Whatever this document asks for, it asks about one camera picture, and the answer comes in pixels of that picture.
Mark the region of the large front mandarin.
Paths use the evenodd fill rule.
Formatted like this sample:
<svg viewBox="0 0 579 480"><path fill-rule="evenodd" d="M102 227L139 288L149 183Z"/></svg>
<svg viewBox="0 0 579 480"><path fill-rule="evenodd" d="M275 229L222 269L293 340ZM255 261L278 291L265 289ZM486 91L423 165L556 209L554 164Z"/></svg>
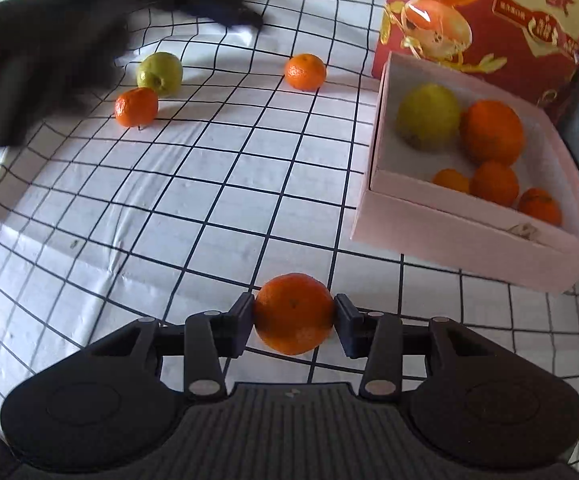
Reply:
<svg viewBox="0 0 579 480"><path fill-rule="evenodd" d="M331 332L334 298L312 276L289 273L267 281L252 308L260 339L284 356L298 356L317 348Z"/></svg>

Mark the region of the large orange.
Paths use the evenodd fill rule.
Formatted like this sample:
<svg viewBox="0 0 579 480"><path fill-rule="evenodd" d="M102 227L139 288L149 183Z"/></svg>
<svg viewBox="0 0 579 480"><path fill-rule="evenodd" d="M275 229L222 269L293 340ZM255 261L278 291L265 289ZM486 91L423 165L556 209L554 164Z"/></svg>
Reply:
<svg viewBox="0 0 579 480"><path fill-rule="evenodd" d="M497 100L478 100L462 114L461 147L475 165L499 162L513 166L523 154L526 139L521 118Z"/></svg>

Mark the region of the white checkered tablecloth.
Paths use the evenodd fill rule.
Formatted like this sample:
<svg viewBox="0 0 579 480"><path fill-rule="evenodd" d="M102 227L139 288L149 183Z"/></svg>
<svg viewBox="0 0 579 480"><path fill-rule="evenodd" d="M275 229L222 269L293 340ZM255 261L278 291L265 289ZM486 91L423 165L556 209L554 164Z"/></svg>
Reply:
<svg viewBox="0 0 579 480"><path fill-rule="evenodd" d="M0 411L20 382L136 318L182 323L291 272L410 323L454 318L579 392L579 282L548 295L352 240L383 2L250 0L261 34L142 9L84 112L0 151ZM114 101L156 52L181 61L181 87L151 124L123 127ZM285 79L300 53L326 66L317 91Z"/></svg>

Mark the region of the mandarin pair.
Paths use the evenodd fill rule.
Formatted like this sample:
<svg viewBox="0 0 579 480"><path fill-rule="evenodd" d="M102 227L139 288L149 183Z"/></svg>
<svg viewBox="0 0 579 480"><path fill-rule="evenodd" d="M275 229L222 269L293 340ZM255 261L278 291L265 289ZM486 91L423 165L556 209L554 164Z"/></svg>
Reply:
<svg viewBox="0 0 579 480"><path fill-rule="evenodd" d="M511 167L488 160L474 172L469 193L487 202L512 207L519 194L518 178Z"/></svg>
<svg viewBox="0 0 579 480"><path fill-rule="evenodd" d="M563 215L555 198L543 188L529 188L518 201L517 210L552 226L561 226Z"/></svg>

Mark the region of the yellowish mandarin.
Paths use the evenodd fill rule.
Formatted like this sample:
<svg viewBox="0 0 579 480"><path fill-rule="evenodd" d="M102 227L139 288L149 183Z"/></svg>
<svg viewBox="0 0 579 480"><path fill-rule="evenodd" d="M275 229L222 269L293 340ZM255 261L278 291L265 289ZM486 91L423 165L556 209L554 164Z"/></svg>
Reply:
<svg viewBox="0 0 579 480"><path fill-rule="evenodd" d="M469 187L471 186L471 179L452 168L438 171L431 179L431 182L442 186L442 188L449 188L449 190L465 194L469 193Z"/></svg>

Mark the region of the far right mandarin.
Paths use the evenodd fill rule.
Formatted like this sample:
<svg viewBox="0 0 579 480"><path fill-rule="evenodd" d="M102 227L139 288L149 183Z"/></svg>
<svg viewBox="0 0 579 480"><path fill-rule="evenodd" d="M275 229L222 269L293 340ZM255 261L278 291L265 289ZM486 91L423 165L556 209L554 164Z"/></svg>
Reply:
<svg viewBox="0 0 579 480"><path fill-rule="evenodd" d="M290 58L284 67L287 83L301 91L317 91L326 81L326 66L318 56L300 53Z"/></svg>

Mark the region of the green apple on cloth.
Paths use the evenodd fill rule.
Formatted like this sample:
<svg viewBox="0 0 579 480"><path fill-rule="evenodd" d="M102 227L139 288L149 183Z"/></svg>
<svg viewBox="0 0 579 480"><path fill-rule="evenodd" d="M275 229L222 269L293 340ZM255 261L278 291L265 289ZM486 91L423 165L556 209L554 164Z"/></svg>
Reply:
<svg viewBox="0 0 579 480"><path fill-rule="evenodd" d="M183 80L183 65L169 52L156 52L140 62L136 70L136 84L154 90L160 98L173 96Z"/></svg>

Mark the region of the red snack bag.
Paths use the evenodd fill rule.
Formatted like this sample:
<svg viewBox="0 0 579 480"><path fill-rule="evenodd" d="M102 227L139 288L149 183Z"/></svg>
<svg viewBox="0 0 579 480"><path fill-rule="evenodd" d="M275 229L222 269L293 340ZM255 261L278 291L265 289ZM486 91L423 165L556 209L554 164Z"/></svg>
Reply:
<svg viewBox="0 0 579 480"><path fill-rule="evenodd" d="M559 119L579 79L579 0L385 0L374 77L393 52L478 77Z"/></svg>

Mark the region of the pink cardboard box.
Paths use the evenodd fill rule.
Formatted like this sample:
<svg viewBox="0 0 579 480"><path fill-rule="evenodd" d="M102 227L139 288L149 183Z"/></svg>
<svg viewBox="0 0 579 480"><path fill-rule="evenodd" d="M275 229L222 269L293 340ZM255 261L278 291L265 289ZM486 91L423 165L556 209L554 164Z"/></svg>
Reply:
<svg viewBox="0 0 579 480"><path fill-rule="evenodd" d="M526 148L514 166L519 184L549 192L562 208L562 226L431 183L441 169L466 174L472 168L454 146L423 152L397 133L402 99L431 82L451 90L464 107L494 99L515 110L526 133ZM579 282L579 170L543 110L475 77L390 53L351 237L440 266L560 294Z"/></svg>

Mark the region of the mandarin beside green apple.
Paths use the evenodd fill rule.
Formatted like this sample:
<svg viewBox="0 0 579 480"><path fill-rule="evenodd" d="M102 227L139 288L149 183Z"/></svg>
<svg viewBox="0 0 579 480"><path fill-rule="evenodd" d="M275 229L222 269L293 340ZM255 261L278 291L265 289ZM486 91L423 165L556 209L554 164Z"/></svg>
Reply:
<svg viewBox="0 0 579 480"><path fill-rule="evenodd" d="M151 88L134 88L114 101L114 118L126 128L146 127L158 114L158 94Z"/></svg>

